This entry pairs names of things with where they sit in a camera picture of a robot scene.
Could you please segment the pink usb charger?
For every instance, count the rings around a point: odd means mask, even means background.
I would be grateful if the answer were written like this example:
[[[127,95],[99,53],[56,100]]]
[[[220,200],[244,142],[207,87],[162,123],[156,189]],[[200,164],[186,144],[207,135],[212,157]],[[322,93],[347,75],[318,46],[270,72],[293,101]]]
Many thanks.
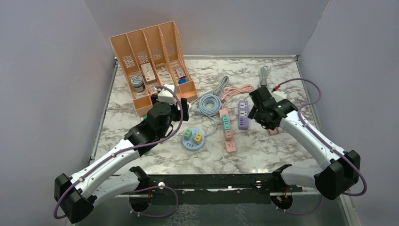
[[[224,138],[225,138],[225,141],[232,140],[232,132],[230,129],[224,131]]]
[[[275,135],[279,134],[279,129],[278,128],[268,129],[267,132],[268,132],[269,136],[275,136]]]

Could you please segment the green usb charger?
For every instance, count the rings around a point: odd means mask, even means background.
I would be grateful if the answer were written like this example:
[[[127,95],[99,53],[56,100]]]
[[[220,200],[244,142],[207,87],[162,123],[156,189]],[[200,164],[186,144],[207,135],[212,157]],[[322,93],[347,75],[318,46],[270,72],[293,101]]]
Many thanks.
[[[192,130],[191,130],[190,128],[187,128],[187,129],[184,131],[183,138],[184,138],[185,140],[190,140],[191,137],[192,137]]]

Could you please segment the teal usb charger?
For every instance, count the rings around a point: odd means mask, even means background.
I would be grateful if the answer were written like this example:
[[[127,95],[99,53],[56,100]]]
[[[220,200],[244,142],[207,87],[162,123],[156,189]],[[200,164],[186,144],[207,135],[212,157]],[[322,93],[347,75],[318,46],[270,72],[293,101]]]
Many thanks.
[[[223,129],[224,129],[224,131],[231,129],[230,128],[230,123],[228,121],[224,121],[223,122]]]
[[[227,115],[227,114],[222,114],[222,115],[221,115],[221,119],[222,119],[222,122],[223,122],[223,123],[229,121],[229,118],[228,118],[228,115]]]

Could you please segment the yellow usb charger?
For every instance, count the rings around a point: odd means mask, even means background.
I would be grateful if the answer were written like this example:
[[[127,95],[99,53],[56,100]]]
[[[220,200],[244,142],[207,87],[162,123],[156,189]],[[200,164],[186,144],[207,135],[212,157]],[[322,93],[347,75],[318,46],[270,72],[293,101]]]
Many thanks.
[[[193,142],[194,142],[196,145],[199,145],[199,144],[201,143],[202,139],[203,139],[202,133],[196,133],[196,135],[195,135],[195,137],[194,137],[194,139],[193,139]]]

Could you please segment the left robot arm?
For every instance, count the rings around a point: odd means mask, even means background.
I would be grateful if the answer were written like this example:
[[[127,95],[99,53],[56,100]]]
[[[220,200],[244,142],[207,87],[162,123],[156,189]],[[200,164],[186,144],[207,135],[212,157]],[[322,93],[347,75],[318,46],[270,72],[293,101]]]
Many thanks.
[[[68,218],[71,223],[78,223],[110,198],[130,191],[139,194],[146,191],[149,177],[142,168],[132,167],[118,177],[114,173],[170,139],[183,121],[189,119],[186,98],[173,104],[159,95],[152,95],[152,99],[154,103],[147,117],[132,127],[112,150],[71,176],[63,173],[55,179],[55,219]]]

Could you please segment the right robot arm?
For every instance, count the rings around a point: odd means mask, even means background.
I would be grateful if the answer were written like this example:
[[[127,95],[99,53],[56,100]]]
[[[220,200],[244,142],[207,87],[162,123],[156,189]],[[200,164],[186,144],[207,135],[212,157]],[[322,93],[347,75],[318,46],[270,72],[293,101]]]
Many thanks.
[[[291,135],[315,159],[319,168],[287,165],[277,170],[271,179],[272,187],[279,192],[289,186],[305,186],[317,189],[329,200],[344,194],[359,181],[360,155],[346,151],[327,139],[312,126],[299,109],[289,100],[276,101],[266,87],[249,94],[254,106],[249,118],[264,129],[281,128]]]

